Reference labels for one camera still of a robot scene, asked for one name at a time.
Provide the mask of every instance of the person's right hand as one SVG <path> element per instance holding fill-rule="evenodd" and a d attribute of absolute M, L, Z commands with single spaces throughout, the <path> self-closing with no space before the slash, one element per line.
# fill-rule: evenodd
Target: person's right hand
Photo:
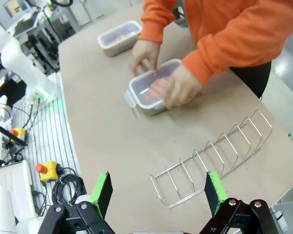
<path fill-rule="evenodd" d="M 138 40 L 132 48 L 132 59 L 130 68 L 135 76 L 138 75 L 138 67 L 142 66 L 144 70 L 157 70 L 157 59 L 160 54 L 161 44 L 148 41 Z"/>

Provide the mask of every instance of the dish rack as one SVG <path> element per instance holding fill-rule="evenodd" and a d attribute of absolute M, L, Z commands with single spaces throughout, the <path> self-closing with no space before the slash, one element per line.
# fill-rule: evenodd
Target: dish rack
<path fill-rule="evenodd" d="M 266 137 L 263 137 L 263 134 L 259 131 L 259 128 L 257 126 L 258 123 L 256 123 L 253 118 L 255 118 L 255 116 L 257 116 L 257 118 L 259 117 L 260 119 L 262 119 L 262 121 L 264 122 L 264 124 L 267 126 L 268 128 L 268 134 Z M 253 129 L 253 131 L 255 132 L 255 134 L 257 135 L 257 137 L 260 138 L 259 142 L 257 143 L 256 147 L 251 151 L 251 148 L 253 147 L 253 143 L 252 141 L 249 139 L 249 137 L 247 136 L 247 134 L 244 132 L 244 129 L 246 128 L 246 126 L 249 125 L 251 126 L 251 128 Z M 240 134 L 240 137 L 242 137 L 245 141 L 245 144 L 246 146 L 248 146 L 248 150 L 247 152 L 245 153 L 245 155 L 242 156 L 241 158 L 241 162 L 238 163 L 238 159 L 240 158 L 240 155 L 236 149 L 236 146 L 234 145 L 234 143 L 232 142 L 232 140 L 229 139 L 229 136 L 233 135 L 233 133 L 239 133 Z M 215 142 L 211 142 L 211 141 L 208 141 L 205 148 L 197 151 L 196 149 L 193 150 L 193 153 L 191 156 L 189 156 L 188 158 L 186 159 L 181 159 L 179 158 L 179 162 L 171 167 L 167 167 L 165 166 L 165 170 L 161 173 L 159 173 L 158 175 L 156 176 L 153 176 L 150 174 L 150 178 L 151 178 L 151 181 L 152 181 L 152 184 L 155 188 L 155 191 L 156 191 L 156 194 L 158 196 L 158 198 L 160 199 L 160 201 L 165 205 L 167 206 L 169 209 L 172 208 L 172 207 L 175 207 L 179 204 L 181 204 L 182 202 L 194 197 L 195 195 L 201 193 L 204 188 L 201 188 L 201 189 L 196 189 L 195 186 L 194 186 L 194 182 L 192 180 L 192 177 L 190 176 L 190 173 L 189 171 L 187 170 L 187 167 L 185 166 L 185 162 L 191 160 L 191 159 L 194 159 L 194 158 L 198 158 L 199 159 L 199 162 L 202 164 L 204 170 L 206 172 L 208 172 L 208 167 L 206 166 L 206 163 L 204 162 L 204 157 L 202 157 L 202 153 L 205 152 L 207 149 L 210 149 L 212 150 L 215 154 L 216 154 L 216 158 L 218 160 L 218 163 L 221 165 L 221 169 L 220 169 L 220 178 L 224 178 L 225 176 L 229 175 L 231 172 L 233 172 L 235 169 L 237 169 L 238 167 L 240 167 L 242 164 L 244 164 L 247 160 L 249 160 L 252 156 L 254 156 L 258 151 L 260 151 L 267 139 L 269 138 L 269 136 L 271 135 L 272 133 L 272 126 L 270 125 L 270 123 L 268 122 L 268 120 L 266 119 L 266 117 L 259 111 L 259 110 L 256 110 L 252 115 L 251 117 L 246 117 L 242 122 L 241 124 L 239 125 L 234 125 L 231 130 L 225 134 L 225 133 L 222 133 L 220 134 L 219 138 L 215 141 Z M 221 141 L 225 141 L 227 144 L 228 144 L 228 147 L 232 150 L 232 154 L 234 155 L 234 164 L 232 167 L 229 167 L 230 169 L 229 170 L 226 170 L 225 171 L 225 162 L 221 156 L 221 154 L 219 153 L 220 151 L 217 150 L 217 144 L 220 143 Z M 180 191 L 178 190 L 177 186 L 176 186 L 176 183 L 175 181 L 173 180 L 173 176 L 171 175 L 171 170 L 173 170 L 174 168 L 177 168 L 177 167 L 181 167 L 182 168 L 182 171 L 185 173 L 185 176 L 187 178 L 187 181 L 191 184 L 191 187 L 192 187 L 192 190 L 193 190 L 193 193 L 192 194 L 189 194 L 188 196 L 186 197 L 181 197 L 180 195 Z M 167 205 L 161 195 L 160 195 L 160 192 L 159 192 L 159 186 L 156 186 L 155 183 L 157 182 L 157 180 L 164 176 L 164 175 L 167 175 L 169 176 L 169 179 L 174 187 L 174 190 L 177 192 L 180 200 L 173 203 L 173 204 L 170 204 L 170 205 Z"/>

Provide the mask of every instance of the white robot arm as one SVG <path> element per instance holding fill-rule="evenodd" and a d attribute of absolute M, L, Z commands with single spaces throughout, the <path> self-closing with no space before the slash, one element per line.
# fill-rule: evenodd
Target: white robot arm
<path fill-rule="evenodd" d="M 54 96 L 55 82 L 22 52 L 20 43 L 0 25 L 1 62 L 5 69 L 17 74 L 27 85 L 26 98 L 49 100 Z"/>

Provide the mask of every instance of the black pants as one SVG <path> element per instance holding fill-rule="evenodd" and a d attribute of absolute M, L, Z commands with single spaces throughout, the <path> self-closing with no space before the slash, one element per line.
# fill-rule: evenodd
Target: black pants
<path fill-rule="evenodd" d="M 272 62 L 255 67 L 231 67 L 230 69 L 260 98 L 265 91 Z"/>

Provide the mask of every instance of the hand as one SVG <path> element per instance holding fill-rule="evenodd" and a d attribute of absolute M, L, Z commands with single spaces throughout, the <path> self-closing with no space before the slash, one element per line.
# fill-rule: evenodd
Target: hand
<path fill-rule="evenodd" d="M 138 75 L 137 68 L 142 66 L 145 70 L 157 70 L 157 59 L 160 54 L 161 45 L 148 40 L 138 40 L 132 48 L 132 59 L 130 67 L 135 76 Z"/>
<path fill-rule="evenodd" d="M 170 76 L 164 104 L 168 109 L 191 101 L 202 90 L 201 83 L 181 64 Z"/>

